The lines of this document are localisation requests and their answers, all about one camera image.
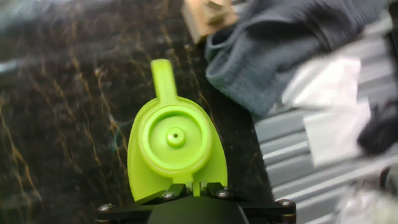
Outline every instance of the screw head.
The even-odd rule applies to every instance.
[[[229,192],[226,190],[219,190],[217,191],[216,195],[219,198],[229,198]]]
[[[101,206],[98,208],[98,210],[101,211],[101,212],[105,212],[105,211],[110,210],[111,208],[113,208],[113,205],[112,205],[111,203],[109,203],[109,204],[101,205]]]
[[[162,197],[163,197],[165,200],[172,200],[172,199],[175,199],[176,196],[177,196],[177,194],[176,194],[175,192],[164,192],[164,193],[162,194]]]
[[[279,204],[283,205],[283,206],[289,206],[292,204],[292,201],[287,200],[287,199],[282,199],[278,201]]]

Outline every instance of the gray ribbed surface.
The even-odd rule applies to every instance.
[[[394,78],[398,65],[392,59],[392,45],[386,37],[391,27],[391,19],[385,12],[379,22],[365,30],[361,40],[335,53],[361,58],[358,98],[368,97],[371,105],[398,96]],[[266,119],[256,123],[256,131],[275,199],[289,198],[297,203],[299,224],[334,223],[336,202],[348,185],[354,179],[398,163],[398,147],[377,159],[342,161],[315,168],[302,121],[309,113],[291,108],[274,109]]]

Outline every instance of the marble countertop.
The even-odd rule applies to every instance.
[[[230,188],[272,200],[250,114],[207,82],[181,3],[0,3],[3,223],[93,223],[101,204],[133,201],[126,136],[155,97],[149,63],[157,58],[172,62],[178,94],[213,120]]]

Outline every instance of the gray sweater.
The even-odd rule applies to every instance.
[[[259,116],[281,98],[300,63],[347,44],[386,0],[252,0],[238,23],[207,39],[206,77]]]

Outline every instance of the lime green plastic part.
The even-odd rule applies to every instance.
[[[171,184],[192,184],[194,196],[200,196],[202,181],[227,186],[224,150],[211,119],[196,103],[177,95],[168,60],[154,60],[150,66],[156,98],[138,112],[127,155],[134,199]]]

